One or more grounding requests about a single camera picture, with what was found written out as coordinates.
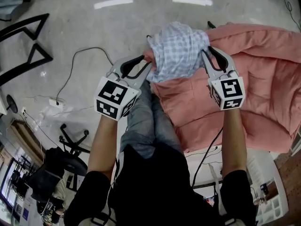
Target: gray floor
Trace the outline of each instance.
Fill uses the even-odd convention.
[[[65,101],[64,113],[48,102],[48,97],[55,97],[65,83],[72,56],[81,48],[100,46],[108,51],[112,61],[140,55],[147,48],[146,35],[158,32],[172,21],[195,29],[206,29],[210,20],[215,25],[227,22],[266,24],[298,31],[284,0],[212,0],[212,6],[173,3],[172,0],[134,0],[132,4],[95,10],[94,4],[101,1],[106,0],[35,0],[20,18],[50,13],[38,41],[54,60],[11,80],[1,90],[4,96],[11,94],[15,98],[19,110],[25,106],[28,114],[56,144],[61,134],[59,126],[66,123],[74,138],[81,137],[83,130],[88,129],[90,135],[84,144],[90,146],[99,122],[100,115],[92,107],[93,95],[100,77],[110,68],[99,50],[86,51],[76,57],[72,77],[59,96]],[[297,0],[290,2],[298,21]],[[1,69],[24,62],[31,43],[23,34],[2,42]],[[30,117],[27,121],[46,149],[55,146]],[[125,129],[126,120],[122,120],[119,137]],[[82,157],[87,161],[88,155]]]

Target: pink blanket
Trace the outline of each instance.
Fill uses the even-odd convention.
[[[254,24],[227,24],[207,33],[211,46],[233,57],[244,79],[247,146],[287,152],[301,123],[301,34]],[[222,128],[223,112],[206,85],[203,68],[191,78],[153,84],[185,152],[208,147]]]

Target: person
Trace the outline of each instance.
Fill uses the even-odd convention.
[[[117,122],[102,116],[88,173],[65,213],[65,225],[224,225],[218,203],[212,207],[193,191],[179,139],[159,98],[151,94],[148,82],[141,91],[127,116],[112,188]],[[239,109],[224,112],[222,161],[221,196],[227,215],[253,226],[255,206]]]
[[[47,203],[39,203],[38,211],[41,211],[43,226],[52,226],[59,222],[64,215],[64,200],[66,198],[67,180],[70,173],[65,170],[63,178],[55,186],[55,191]]]

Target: black metal frame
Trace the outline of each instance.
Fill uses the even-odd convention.
[[[16,24],[13,24],[9,27],[6,27],[4,29],[2,29],[0,31],[0,42],[4,41],[5,39],[18,34],[20,32],[24,32],[27,34],[27,36],[29,38],[31,38],[32,40],[36,40],[38,35],[40,34],[47,18],[49,17],[49,13],[43,14],[43,15],[39,15],[39,16],[35,16],[35,17],[31,17],[28,19],[25,19],[23,21],[20,21]],[[26,25],[32,24],[34,22],[40,21],[38,28],[36,29],[35,32],[31,32],[28,28],[26,28]],[[38,61],[35,61],[33,63],[32,62],[32,58],[34,55],[35,51],[38,51],[44,58],[40,59]],[[0,75],[0,86],[2,86],[3,84],[5,84],[6,82],[10,81],[11,79],[19,76],[22,73],[25,73],[35,67],[38,67],[40,65],[43,65],[45,63],[48,63],[50,61],[52,61],[53,58],[38,44],[35,43],[32,46],[32,49],[29,53],[28,59],[25,63],[16,66],[15,68],[3,73],[2,75]]]
[[[201,185],[193,186],[192,189],[198,189],[198,188],[203,188],[203,187],[208,187],[208,186],[214,186],[214,185],[215,185],[215,182],[206,183],[206,184],[201,184]]]

